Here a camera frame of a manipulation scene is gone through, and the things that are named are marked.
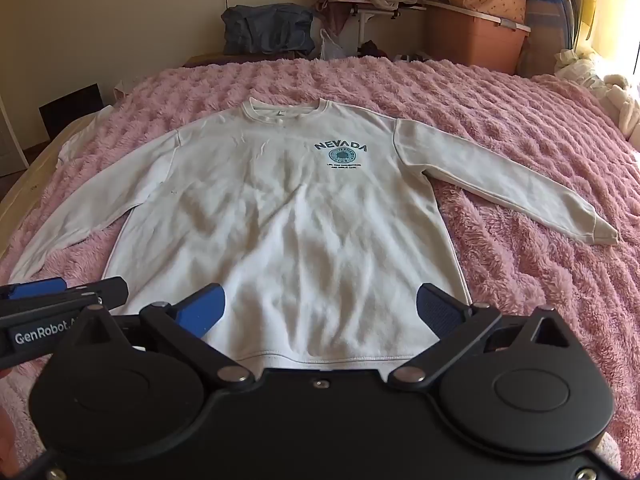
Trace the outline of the white plush toy pile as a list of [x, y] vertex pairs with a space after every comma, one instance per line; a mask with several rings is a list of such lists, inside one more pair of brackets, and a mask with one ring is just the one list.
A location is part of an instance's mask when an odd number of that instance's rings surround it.
[[555, 55], [554, 74], [587, 89], [625, 140], [639, 151], [639, 90], [623, 75], [600, 75], [597, 60], [592, 55], [578, 55], [565, 49]]

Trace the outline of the black box by wall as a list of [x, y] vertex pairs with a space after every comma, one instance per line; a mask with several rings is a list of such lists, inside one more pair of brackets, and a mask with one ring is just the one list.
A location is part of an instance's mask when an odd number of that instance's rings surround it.
[[39, 113], [49, 138], [53, 140], [74, 120], [99, 112], [103, 107], [99, 86], [90, 84], [40, 106]]

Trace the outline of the dark blue bag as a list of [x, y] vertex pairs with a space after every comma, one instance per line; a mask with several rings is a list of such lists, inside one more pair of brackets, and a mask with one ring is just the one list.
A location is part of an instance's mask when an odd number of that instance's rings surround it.
[[232, 6], [221, 14], [224, 22], [224, 53], [311, 54], [314, 14], [306, 6], [275, 3], [265, 6]]

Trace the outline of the pink clothes on table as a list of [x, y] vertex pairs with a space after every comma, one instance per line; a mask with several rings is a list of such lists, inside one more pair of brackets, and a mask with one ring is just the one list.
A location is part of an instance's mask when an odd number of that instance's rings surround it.
[[334, 0], [318, 0], [314, 10], [322, 21], [323, 27], [334, 36], [341, 35], [350, 18], [349, 7], [345, 3], [334, 2]]

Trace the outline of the pink fluffy blanket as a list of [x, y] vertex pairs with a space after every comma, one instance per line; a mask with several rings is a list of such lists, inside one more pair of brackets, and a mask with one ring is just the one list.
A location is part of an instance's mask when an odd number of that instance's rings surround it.
[[554, 307], [639, 469], [639, 161], [552, 76], [380, 58], [168, 70], [99, 122], [11, 235], [3, 283], [119, 276], [125, 312], [211, 282], [205, 341], [254, 372], [383, 375], [437, 340], [431, 282]]

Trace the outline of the small folding table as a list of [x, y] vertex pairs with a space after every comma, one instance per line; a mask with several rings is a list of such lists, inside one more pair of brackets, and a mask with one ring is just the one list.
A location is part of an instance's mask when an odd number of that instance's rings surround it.
[[368, 0], [328, 0], [326, 10], [345, 18], [337, 42], [349, 55], [356, 55], [367, 41], [389, 56], [423, 49], [425, 20], [420, 4], [386, 10]]

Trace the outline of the brown plastic storage box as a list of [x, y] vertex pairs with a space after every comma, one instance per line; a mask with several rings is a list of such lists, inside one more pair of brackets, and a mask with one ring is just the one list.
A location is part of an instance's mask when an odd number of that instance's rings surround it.
[[477, 11], [426, 2], [425, 53], [434, 60], [448, 60], [466, 66], [513, 75], [525, 39], [526, 25]]

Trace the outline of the white Nevada sweatshirt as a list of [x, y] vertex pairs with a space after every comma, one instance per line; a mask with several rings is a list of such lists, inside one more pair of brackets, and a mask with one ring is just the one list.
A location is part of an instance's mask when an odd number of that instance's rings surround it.
[[251, 370], [388, 372], [436, 341], [416, 312], [422, 284], [471, 299], [433, 180], [589, 245], [618, 241], [569, 188], [460, 136], [355, 105], [248, 100], [81, 185], [10, 278], [122, 220], [104, 273], [127, 282], [126, 313], [217, 283], [226, 312], [205, 339]]

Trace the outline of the blue translucent storage bin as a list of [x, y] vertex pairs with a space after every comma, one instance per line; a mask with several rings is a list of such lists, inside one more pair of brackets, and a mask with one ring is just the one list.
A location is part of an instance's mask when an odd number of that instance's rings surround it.
[[525, 25], [530, 32], [518, 60], [518, 74], [522, 77], [553, 74], [555, 55], [574, 48], [574, 1], [527, 0]]

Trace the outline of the white cloth on bed edge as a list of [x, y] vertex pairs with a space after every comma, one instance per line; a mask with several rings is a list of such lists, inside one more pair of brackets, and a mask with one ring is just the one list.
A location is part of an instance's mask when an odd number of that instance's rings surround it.
[[114, 106], [107, 105], [103, 107], [102, 110], [90, 116], [80, 118], [77, 122], [73, 122], [70, 125], [72, 134], [58, 151], [55, 168], [60, 168], [76, 158], [84, 149], [85, 145], [96, 136], [96, 129], [99, 125], [101, 125], [104, 120], [107, 120], [113, 112]]

